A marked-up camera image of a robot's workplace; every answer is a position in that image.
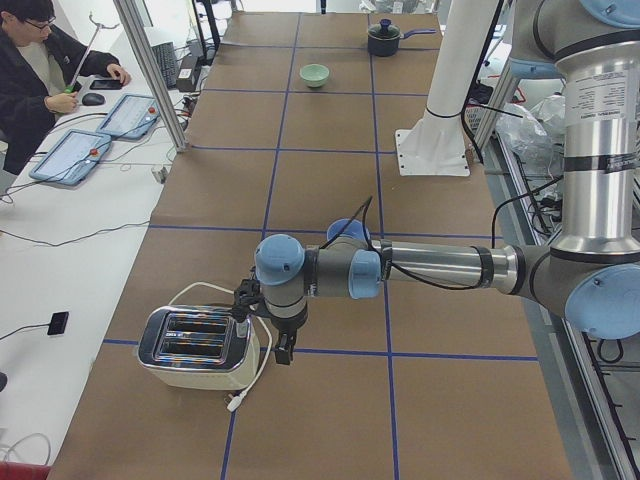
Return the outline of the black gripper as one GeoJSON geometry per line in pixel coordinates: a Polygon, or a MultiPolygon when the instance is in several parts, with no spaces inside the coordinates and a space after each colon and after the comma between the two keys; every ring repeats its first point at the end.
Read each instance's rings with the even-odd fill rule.
{"type": "Polygon", "coordinates": [[[300,312],[288,318],[278,317],[272,314],[270,321],[280,333],[274,346],[276,363],[280,365],[290,365],[293,361],[298,330],[307,321],[307,309],[303,308],[300,312]]]}

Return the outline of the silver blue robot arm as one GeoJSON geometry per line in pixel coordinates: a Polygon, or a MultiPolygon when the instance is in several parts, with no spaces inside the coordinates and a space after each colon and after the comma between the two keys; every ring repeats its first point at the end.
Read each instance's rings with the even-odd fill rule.
{"type": "Polygon", "coordinates": [[[639,330],[639,243],[631,232],[639,97],[635,1],[520,1],[510,60],[566,82],[562,229],[548,246],[484,248],[372,242],[364,214],[303,247],[278,234],[255,253],[262,315],[289,364],[311,297],[371,298],[386,280],[531,299],[600,339],[639,330]]]}

